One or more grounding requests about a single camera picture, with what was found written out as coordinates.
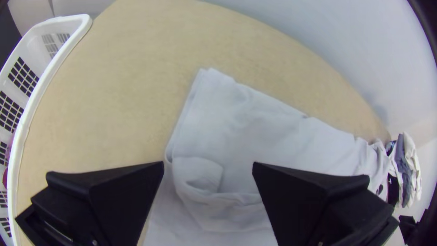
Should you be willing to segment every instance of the white towel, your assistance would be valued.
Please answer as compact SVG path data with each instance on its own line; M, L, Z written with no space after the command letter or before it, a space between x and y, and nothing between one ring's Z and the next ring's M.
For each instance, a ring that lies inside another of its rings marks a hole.
M380 141L369 145L214 69L196 76L165 160L144 246L277 245L254 161L367 174L373 192L390 166Z
M420 200L422 196L422 173L420 171L419 158L416 153L416 145L413 138L406 132L402 133L404 136L404 155L407 165L412 171L411 180L412 186L410 191L410 199L408 207L413 206L415 200Z

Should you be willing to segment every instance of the white backdrop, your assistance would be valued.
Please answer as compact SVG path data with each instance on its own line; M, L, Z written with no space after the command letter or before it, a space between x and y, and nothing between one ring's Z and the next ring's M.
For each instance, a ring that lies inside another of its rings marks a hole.
M437 137L436 64L407 0L207 1L269 24L324 58L393 137L410 130L419 146Z

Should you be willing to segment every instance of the folded towel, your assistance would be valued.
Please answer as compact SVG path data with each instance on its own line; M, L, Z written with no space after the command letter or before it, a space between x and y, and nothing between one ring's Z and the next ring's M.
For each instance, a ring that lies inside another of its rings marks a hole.
M254 161L367 174L373 192L390 167L381 141L369 145L214 69L196 76L165 160L144 246L277 245Z

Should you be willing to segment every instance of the towel fold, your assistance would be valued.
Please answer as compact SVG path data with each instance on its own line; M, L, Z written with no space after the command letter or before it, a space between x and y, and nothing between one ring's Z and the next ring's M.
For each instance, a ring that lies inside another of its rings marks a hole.
M277 245L255 161L366 174L373 192L390 167L381 141L369 145L214 69L196 76L165 160L145 246Z

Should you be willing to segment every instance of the white cloth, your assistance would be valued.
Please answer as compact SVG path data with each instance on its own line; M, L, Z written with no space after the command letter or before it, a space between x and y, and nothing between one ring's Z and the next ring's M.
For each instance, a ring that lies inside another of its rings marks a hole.
M254 161L367 174L372 192L390 167L380 141L369 145L214 69L196 76L165 160L144 246L277 245Z
M422 196L422 175L420 171L419 158L416 153L416 145L413 138L406 132L402 133L404 136L404 155L405 160L410 170L412 170L412 190L410 192L410 199L408 207L411 207L415 200L420 200Z

